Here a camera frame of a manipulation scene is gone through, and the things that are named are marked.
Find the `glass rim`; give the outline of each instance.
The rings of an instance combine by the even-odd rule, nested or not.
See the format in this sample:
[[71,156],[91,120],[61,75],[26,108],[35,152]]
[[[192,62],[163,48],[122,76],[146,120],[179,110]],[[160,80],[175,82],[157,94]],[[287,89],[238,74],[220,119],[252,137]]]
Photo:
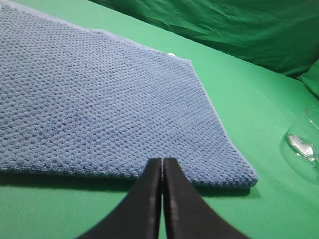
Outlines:
[[315,110],[315,109],[311,109],[311,108],[307,108],[305,109],[305,115],[307,117],[307,119],[309,120],[309,122],[316,127],[319,130],[319,125],[316,125],[313,120],[311,119],[311,117],[308,115],[308,112],[316,112],[319,115],[319,111]]

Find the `green cloth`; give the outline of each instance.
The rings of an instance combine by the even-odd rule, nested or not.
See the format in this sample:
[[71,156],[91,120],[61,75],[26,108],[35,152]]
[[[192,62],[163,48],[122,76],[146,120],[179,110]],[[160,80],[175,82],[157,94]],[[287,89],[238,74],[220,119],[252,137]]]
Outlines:
[[319,56],[318,0],[92,0],[291,77]]
[[310,69],[298,77],[319,98],[319,59]]
[[[289,165],[279,143],[319,100],[302,82],[226,55],[87,0],[15,0],[73,24],[105,29],[191,59],[230,138],[259,174],[249,194],[201,188],[204,200],[252,239],[318,239],[319,177]],[[70,239],[127,194],[121,180],[0,174],[0,239]],[[160,239],[165,238],[163,217]]]

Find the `towel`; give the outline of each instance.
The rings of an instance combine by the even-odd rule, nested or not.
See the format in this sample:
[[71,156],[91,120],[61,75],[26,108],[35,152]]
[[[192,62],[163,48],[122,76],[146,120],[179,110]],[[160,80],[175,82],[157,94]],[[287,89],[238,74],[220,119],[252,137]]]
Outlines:
[[175,157],[199,185],[258,180],[189,60],[4,1],[0,171],[137,178]]

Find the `microfiber towel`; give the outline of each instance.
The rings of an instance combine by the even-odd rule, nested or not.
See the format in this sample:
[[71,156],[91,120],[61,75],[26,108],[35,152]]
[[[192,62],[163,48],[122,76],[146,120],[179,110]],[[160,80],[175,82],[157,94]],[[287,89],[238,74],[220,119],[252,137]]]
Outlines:
[[175,157],[200,185],[258,177],[189,60],[3,1],[0,171],[137,178]]

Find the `green backdrop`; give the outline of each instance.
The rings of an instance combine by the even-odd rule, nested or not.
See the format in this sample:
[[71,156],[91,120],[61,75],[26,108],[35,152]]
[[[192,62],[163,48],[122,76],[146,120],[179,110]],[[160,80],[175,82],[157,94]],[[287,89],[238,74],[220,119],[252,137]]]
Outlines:
[[287,76],[319,56],[318,0],[92,0]]
[[[233,143],[259,174],[250,192],[201,188],[204,200],[252,239],[318,239],[319,177],[281,154],[282,136],[319,100],[300,82],[88,0],[14,0],[73,24],[105,29],[190,59]],[[107,215],[132,182],[0,174],[0,239],[71,239]],[[160,226],[160,239],[165,228]]]

